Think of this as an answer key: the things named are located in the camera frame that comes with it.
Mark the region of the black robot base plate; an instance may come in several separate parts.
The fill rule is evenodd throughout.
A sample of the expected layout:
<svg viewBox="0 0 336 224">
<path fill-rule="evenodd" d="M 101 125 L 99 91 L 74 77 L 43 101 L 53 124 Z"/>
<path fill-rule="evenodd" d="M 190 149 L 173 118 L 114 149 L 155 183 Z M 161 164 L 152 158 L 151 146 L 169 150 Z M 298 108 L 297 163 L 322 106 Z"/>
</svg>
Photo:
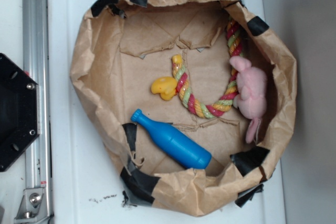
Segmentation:
<svg viewBox="0 0 336 224">
<path fill-rule="evenodd" d="M 39 136 L 38 84 L 1 54 L 1 172 Z"/>
</svg>

